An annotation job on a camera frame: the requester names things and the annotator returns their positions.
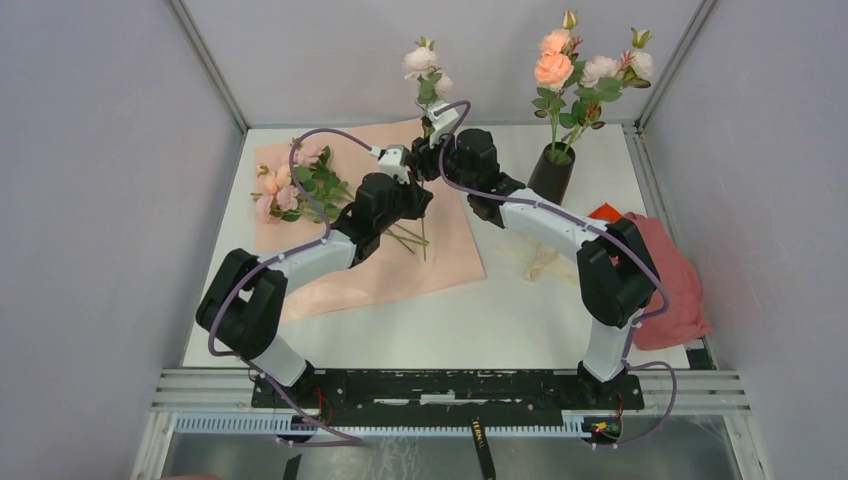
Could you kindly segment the pink paper bouquet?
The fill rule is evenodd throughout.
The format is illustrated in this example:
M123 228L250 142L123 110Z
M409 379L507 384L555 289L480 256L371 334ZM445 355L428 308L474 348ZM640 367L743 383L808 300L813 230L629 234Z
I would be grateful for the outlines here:
M421 136L420 120L374 124L350 129L350 133L369 145L392 144L409 146ZM278 171L287 163L291 139L283 143L256 147L253 163L257 177L260 165ZM318 134L304 142L306 145L329 146L329 164L342 181L349 182L354 193L362 177L377 171L377 160L360 146L333 134ZM383 235L380 247L361 265L353 269L321 277L294 292L287 293L281 320L303 319L323 313L354 307L394 302L462 283L482 280L485 271L458 192L442 180L427 183L425 188L434 194L424 218L424 237L429 245L426 258L420 245L409 244L407 250L390 235ZM274 222L257 219L254 252L274 253L287 250L323 231L323 225L312 218L296 222Z

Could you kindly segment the white rose stem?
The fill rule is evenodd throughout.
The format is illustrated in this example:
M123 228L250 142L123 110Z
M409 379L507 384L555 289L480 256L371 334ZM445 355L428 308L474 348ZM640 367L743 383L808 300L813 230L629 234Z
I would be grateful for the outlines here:
M440 66L434 41L421 36L415 41L416 47L404 56L402 69L404 78L417 85L415 105L421 110L423 133L429 136L434 132L427 112L435 104L444 101L453 87L453 81Z

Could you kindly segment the cream printed ribbon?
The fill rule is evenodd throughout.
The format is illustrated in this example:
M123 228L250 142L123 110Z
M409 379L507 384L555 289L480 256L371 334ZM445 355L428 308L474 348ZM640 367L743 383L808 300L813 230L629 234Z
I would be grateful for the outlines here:
M572 287L578 286L576 264L558 251L537 241L524 241L521 246L496 245L494 251L505 259L522 266L522 278L537 282L543 277L553 278Z

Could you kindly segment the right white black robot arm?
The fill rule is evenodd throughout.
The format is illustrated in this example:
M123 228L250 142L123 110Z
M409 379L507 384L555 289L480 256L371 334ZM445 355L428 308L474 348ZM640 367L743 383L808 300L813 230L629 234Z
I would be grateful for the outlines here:
M655 293L657 268L638 228L627 219L604 223L574 215L500 168L492 135L468 129L436 140L418 138L408 165L420 180L442 179L466 194L473 212L505 230L530 235L578 269L581 299L593 319L579 364L580 400L602 408L618 393L633 329Z

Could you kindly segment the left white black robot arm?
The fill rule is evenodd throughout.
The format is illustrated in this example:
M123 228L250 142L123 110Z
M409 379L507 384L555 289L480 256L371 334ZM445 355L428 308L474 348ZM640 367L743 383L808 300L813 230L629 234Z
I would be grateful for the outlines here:
M432 199L416 183L371 173L321 237L264 257L230 251L195 314L211 354L240 358L275 380L275 392L288 406L306 405L314 394L308 375L314 367L278 333L285 297L364 262L390 227L423 218Z

